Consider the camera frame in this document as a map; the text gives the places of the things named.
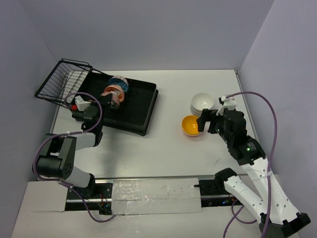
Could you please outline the orange floral bowl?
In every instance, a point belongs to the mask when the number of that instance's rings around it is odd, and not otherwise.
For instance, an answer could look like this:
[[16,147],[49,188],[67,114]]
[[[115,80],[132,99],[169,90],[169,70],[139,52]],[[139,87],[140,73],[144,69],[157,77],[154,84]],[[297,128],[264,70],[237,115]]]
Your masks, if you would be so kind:
[[125,93],[119,85],[110,85],[106,87],[102,93],[102,96],[105,96],[110,92],[114,92],[118,96],[120,102],[124,101]]

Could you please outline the blue patterned bowl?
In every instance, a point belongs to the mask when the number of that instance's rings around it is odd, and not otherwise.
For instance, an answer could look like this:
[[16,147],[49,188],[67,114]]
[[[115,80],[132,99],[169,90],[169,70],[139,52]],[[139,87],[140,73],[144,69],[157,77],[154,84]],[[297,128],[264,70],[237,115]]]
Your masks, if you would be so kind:
[[127,93],[129,90],[129,83],[127,79],[120,75],[116,75],[110,78],[108,84],[120,86],[124,93]]

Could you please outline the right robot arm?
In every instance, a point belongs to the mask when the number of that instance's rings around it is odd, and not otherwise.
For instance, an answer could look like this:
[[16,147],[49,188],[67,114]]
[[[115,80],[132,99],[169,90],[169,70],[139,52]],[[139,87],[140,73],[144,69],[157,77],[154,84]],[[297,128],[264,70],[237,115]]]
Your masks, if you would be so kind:
[[273,172],[261,145],[247,134],[244,114],[225,109],[223,114],[204,109],[197,119],[198,130],[218,134],[226,143],[229,154],[252,180],[258,193],[247,187],[240,177],[227,168],[215,174],[215,188],[221,194],[235,196],[255,217],[265,238],[288,238],[307,226],[311,220],[289,200]]

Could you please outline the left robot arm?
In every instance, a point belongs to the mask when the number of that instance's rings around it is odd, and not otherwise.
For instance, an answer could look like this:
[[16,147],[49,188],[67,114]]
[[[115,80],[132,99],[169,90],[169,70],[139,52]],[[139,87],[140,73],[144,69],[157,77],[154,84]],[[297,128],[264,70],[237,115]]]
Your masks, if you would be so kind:
[[103,136],[104,115],[111,105],[111,95],[95,98],[84,92],[70,93],[64,98],[65,106],[70,106],[66,100],[73,95],[85,95],[93,100],[84,110],[81,129],[46,134],[36,152],[32,171],[39,180],[57,181],[82,199],[89,199],[97,191],[95,176],[74,166],[75,152],[99,145]]

